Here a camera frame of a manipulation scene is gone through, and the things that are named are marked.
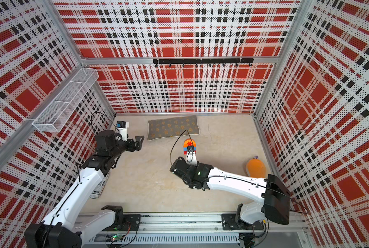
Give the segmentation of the orange translucent lego piece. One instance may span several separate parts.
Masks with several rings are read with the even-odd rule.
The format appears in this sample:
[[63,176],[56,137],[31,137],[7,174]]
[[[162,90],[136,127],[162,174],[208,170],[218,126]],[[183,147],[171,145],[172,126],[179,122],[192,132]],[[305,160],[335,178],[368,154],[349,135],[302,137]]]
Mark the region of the orange translucent lego piece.
[[195,140],[194,140],[194,139],[190,139],[190,138],[186,139],[186,140],[184,141],[184,143],[183,143],[183,147],[184,147],[184,148],[187,148],[188,146],[194,146],[194,147],[196,147],[196,142],[195,142]]

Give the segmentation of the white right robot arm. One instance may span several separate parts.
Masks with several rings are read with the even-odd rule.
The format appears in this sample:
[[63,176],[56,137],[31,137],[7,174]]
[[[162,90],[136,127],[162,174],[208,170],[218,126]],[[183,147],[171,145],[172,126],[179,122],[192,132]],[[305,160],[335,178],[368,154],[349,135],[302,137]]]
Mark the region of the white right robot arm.
[[289,224],[290,192],[275,175],[245,177],[204,163],[191,165],[182,157],[171,165],[170,172],[191,189],[221,190],[251,199],[251,203],[239,205],[237,210],[238,219],[244,223],[267,219],[276,224]]

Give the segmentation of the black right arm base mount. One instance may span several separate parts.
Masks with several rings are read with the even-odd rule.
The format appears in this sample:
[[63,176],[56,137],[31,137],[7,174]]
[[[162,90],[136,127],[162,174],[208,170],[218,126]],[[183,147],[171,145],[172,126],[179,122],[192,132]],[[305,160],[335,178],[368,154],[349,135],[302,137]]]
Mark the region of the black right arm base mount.
[[264,230],[264,223],[262,220],[249,224],[240,218],[240,211],[243,204],[239,204],[236,213],[221,214],[223,230]]

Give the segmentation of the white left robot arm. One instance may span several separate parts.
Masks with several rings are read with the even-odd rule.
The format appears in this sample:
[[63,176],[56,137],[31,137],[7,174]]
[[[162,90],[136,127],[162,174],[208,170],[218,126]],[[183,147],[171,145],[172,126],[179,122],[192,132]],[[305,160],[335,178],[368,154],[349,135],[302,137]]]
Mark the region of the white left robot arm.
[[24,237],[29,248],[81,248],[105,228],[123,224],[120,206],[105,206],[80,225],[76,219],[98,184],[117,166],[120,156],[126,151],[141,150],[144,137],[129,139],[125,129],[105,130],[98,133],[95,140],[95,153],[81,166],[68,192],[40,223],[26,229]]

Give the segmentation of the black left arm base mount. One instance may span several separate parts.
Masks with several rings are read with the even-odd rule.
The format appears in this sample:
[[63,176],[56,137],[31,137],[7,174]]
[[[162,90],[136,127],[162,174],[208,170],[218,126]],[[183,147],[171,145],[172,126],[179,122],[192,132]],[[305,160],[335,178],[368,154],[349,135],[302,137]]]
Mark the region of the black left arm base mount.
[[103,231],[138,231],[141,215],[124,213],[123,208],[121,206],[113,206],[106,205],[102,207],[101,211],[98,212],[98,216],[101,214],[106,215],[106,211],[112,211],[114,213],[113,217],[108,216],[108,222],[113,220],[113,223],[110,226],[106,226]]

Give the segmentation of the blue lego brick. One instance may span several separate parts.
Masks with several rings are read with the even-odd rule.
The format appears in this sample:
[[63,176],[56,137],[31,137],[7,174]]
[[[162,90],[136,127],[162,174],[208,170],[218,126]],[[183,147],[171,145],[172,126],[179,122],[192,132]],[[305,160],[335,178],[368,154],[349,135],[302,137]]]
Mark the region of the blue lego brick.
[[193,152],[196,151],[196,147],[195,146],[188,146],[188,147],[185,147],[183,150],[187,151],[188,153],[193,153]]

